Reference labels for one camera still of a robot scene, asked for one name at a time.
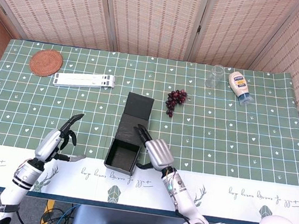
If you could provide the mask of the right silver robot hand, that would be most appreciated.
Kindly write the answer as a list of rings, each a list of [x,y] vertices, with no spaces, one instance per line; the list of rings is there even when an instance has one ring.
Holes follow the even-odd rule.
[[[151,160],[147,164],[136,163],[136,166],[143,170],[154,168],[162,172],[163,177],[168,173],[173,173],[175,171],[173,167],[174,158],[167,143],[162,139],[152,139],[142,124],[138,124],[137,127],[134,127],[134,130],[137,132]]]

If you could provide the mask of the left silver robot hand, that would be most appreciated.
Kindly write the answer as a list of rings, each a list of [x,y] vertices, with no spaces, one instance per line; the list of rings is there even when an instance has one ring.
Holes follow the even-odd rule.
[[[61,128],[49,132],[35,150],[35,158],[44,163],[50,162],[52,159],[65,162],[77,162],[85,159],[86,155],[69,156],[59,153],[66,147],[70,138],[74,146],[77,144],[77,136],[71,130],[71,126],[83,116],[84,114],[74,115]]]

